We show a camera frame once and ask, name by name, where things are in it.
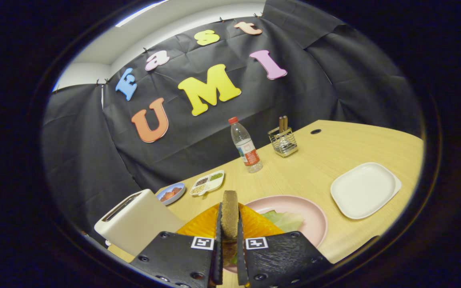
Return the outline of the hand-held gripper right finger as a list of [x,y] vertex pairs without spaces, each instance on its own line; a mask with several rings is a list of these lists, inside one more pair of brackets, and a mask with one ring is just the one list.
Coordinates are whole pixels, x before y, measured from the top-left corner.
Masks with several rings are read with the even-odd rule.
[[237,242],[238,283],[248,288],[300,288],[320,277],[332,264],[318,251],[325,239],[328,221],[313,202],[250,202],[256,212],[295,212],[304,221],[298,230],[265,237],[245,236],[240,217]]

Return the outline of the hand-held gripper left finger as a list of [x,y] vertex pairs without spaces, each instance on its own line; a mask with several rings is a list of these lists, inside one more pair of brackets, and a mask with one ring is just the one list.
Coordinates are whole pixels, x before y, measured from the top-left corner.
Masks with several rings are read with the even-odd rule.
[[221,206],[214,237],[161,231],[130,263],[168,288],[215,288],[223,281]]

